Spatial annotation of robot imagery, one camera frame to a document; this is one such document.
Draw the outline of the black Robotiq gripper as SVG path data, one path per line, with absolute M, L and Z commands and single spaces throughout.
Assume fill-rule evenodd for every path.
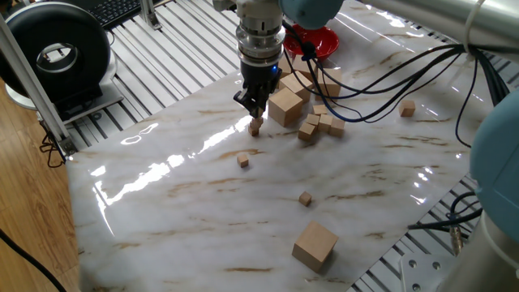
M 263 113 L 269 97 L 277 90 L 282 69 L 278 63 L 266 67 L 255 67 L 244 62 L 240 70 L 243 77 L 243 90 L 238 91 L 233 99 L 245 108 L 252 117 L 259 117 Z M 259 86 L 259 105 L 256 92 L 249 87 Z

